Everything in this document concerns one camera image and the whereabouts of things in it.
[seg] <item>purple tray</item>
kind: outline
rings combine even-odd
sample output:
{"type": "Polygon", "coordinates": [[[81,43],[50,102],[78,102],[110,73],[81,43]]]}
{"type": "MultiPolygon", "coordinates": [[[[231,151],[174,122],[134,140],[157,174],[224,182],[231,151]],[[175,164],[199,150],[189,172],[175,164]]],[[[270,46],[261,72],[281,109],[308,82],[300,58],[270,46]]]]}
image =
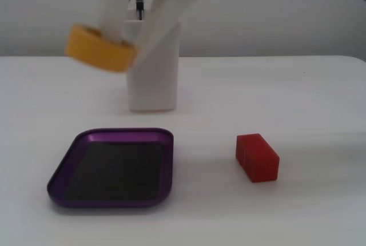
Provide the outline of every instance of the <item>purple tray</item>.
{"type": "MultiPolygon", "coordinates": [[[[149,151],[143,152],[143,156],[149,155],[149,151]]],[[[119,164],[113,164],[113,171],[116,171],[116,167],[119,164]]],[[[173,167],[173,135],[170,131],[160,128],[111,128],[111,129],[93,129],[85,131],[79,134],[73,143],[71,144],[69,150],[65,154],[62,159],[60,165],[56,169],[52,178],[50,179],[47,185],[47,191],[50,198],[55,201],[57,204],[64,207],[150,207],[160,203],[164,200],[172,187],[172,167],[173,167]],[[90,150],[91,144],[107,144],[107,145],[119,145],[125,146],[128,144],[132,144],[134,146],[139,146],[140,144],[152,144],[158,146],[159,159],[155,160],[155,164],[158,165],[159,170],[155,172],[156,176],[156,191],[154,191],[154,197],[146,199],[123,199],[123,200],[100,200],[100,199],[67,199],[65,194],[67,194],[67,190],[69,190],[71,184],[73,183],[73,179],[75,179],[76,173],[79,174],[81,165],[85,164],[85,157],[90,150]]],[[[137,189],[134,189],[134,192],[138,194],[138,186],[137,189]]]]}

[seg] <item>white wall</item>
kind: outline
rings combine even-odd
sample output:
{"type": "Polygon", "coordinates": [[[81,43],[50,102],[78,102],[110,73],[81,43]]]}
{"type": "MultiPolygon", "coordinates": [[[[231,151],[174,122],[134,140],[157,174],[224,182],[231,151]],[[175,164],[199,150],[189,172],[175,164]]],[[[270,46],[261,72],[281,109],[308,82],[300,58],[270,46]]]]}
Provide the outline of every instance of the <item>white wall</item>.
{"type": "MultiPolygon", "coordinates": [[[[63,55],[97,0],[0,0],[0,55],[63,55]]],[[[363,0],[200,0],[182,19],[181,55],[341,54],[366,59],[363,0]]]]}

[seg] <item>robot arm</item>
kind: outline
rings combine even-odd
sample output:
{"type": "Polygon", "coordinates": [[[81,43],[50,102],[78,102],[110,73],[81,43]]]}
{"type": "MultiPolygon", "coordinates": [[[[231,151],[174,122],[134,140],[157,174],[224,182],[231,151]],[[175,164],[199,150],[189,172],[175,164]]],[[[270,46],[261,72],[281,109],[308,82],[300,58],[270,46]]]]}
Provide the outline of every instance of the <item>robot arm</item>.
{"type": "Polygon", "coordinates": [[[126,43],[121,32],[127,19],[129,0],[101,0],[99,28],[91,31],[82,27],[73,28],[66,53],[104,69],[127,70],[132,63],[137,64],[148,56],[149,52],[176,24],[185,9],[195,1],[153,0],[150,12],[145,14],[137,39],[133,43],[126,43]],[[88,51],[98,54],[89,56],[88,51]],[[113,61],[113,67],[109,65],[108,58],[113,61]]]}

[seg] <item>red block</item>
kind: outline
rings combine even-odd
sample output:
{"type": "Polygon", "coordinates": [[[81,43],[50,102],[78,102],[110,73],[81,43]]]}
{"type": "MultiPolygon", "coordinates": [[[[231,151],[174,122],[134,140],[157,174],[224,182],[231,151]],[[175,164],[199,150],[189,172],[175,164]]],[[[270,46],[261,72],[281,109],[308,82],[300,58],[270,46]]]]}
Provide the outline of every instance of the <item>red block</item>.
{"type": "Polygon", "coordinates": [[[236,159],[252,182],[277,180],[280,158],[260,134],[237,136],[236,159]]]}

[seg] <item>white cylindrical base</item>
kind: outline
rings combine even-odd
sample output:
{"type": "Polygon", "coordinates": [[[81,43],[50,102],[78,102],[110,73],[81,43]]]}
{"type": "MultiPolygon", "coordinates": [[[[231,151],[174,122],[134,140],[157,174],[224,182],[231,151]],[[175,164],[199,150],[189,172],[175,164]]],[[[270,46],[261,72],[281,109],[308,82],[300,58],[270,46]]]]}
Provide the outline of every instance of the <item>white cylindrical base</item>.
{"type": "MultiPolygon", "coordinates": [[[[130,34],[135,34],[141,24],[142,22],[131,21],[126,29],[130,34]]],[[[176,24],[147,59],[137,62],[127,72],[130,110],[151,111],[176,108],[179,37],[180,26],[176,24]]]]}

